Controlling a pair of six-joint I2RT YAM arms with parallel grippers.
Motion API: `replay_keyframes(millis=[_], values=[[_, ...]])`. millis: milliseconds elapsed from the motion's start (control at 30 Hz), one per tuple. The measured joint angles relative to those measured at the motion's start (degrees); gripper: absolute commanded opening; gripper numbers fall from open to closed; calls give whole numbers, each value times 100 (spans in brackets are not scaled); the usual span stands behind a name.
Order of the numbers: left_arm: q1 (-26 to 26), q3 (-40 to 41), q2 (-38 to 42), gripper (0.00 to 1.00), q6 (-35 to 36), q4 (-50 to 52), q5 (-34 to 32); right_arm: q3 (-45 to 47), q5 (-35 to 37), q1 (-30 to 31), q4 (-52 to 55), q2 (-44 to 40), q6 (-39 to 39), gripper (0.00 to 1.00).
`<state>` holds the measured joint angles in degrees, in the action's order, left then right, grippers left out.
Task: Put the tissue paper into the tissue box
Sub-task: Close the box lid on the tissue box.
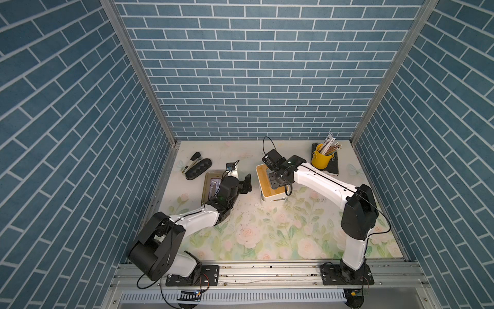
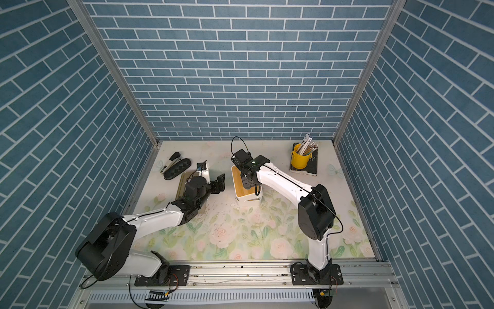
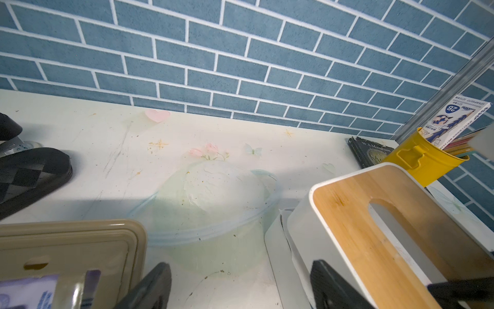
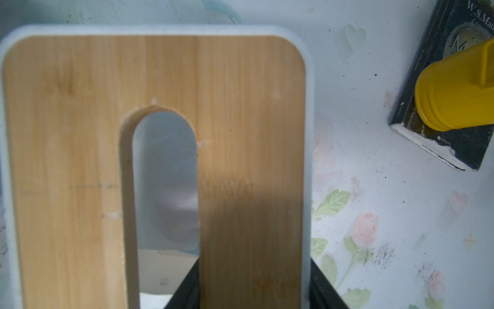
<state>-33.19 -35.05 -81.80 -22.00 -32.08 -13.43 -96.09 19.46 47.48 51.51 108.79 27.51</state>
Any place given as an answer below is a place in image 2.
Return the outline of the white box wooden lid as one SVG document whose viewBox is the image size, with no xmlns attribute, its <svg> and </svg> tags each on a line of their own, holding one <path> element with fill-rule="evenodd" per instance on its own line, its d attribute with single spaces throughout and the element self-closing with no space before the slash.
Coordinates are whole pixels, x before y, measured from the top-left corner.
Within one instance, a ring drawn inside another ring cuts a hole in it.
<svg viewBox="0 0 494 309">
<path fill-rule="evenodd" d="M 239 201 L 248 201 L 248 200 L 258 200 L 262 197 L 262 189 L 258 187 L 251 187 L 250 189 L 246 189 L 244 187 L 242 174 L 239 169 L 235 166 L 231 167 L 235 197 Z"/>
</svg>

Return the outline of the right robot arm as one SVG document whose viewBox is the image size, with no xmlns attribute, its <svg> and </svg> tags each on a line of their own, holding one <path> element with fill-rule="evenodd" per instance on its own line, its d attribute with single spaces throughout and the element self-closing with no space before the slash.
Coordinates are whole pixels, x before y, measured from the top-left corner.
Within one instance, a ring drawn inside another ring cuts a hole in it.
<svg viewBox="0 0 494 309">
<path fill-rule="evenodd" d="M 328 190 L 322 184 L 312 186 L 298 181 L 266 157 L 253 158 L 243 149 L 233 153 L 231 161 L 238 168 L 245 189 L 267 185 L 297 206 L 298 226 L 309 239 L 305 275 L 317 285 L 342 284 L 340 269 L 333 264 L 328 249 L 337 219 Z"/>
</svg>

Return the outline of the white tissue box base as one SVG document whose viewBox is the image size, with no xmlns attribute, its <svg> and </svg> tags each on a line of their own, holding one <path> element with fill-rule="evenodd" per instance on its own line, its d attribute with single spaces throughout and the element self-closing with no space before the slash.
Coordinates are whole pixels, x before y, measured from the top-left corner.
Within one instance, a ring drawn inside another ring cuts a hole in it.
<svg viewBox="0 0 494 309">
<path fill-rule="evenodd" d="M 239 205 L 260 205 L 263 191 L 261 186 L 245 189 L 242 181 L 242 174 L 235 166 L 231 167 L 234 184 L 234 193 Z"/>
</svg>

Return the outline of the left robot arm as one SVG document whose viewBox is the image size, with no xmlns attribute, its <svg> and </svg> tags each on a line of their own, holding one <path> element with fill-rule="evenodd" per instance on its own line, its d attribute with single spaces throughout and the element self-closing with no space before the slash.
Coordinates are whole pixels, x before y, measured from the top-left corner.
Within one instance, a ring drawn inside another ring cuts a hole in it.
<svg viewBox="0 0 494 309">
<path fill-rule="evenodd" d="M 169 284 L 176 277 L 170 263 L 156 251 L 136 251 L 133 245 L 159 230 L 189 223 L 211 194 L 225 190 L 225 175 L 211 180 L 204 174 L 206 170 L 207 163 L 203 163 L 199 174 L 187 181 L 182 196 L 164 208 L 125 216 L 107 213 L 77 247 L 76 258 L 96 281 L 136 276 L 136 282 L 144 287 Z"/>
</svg>

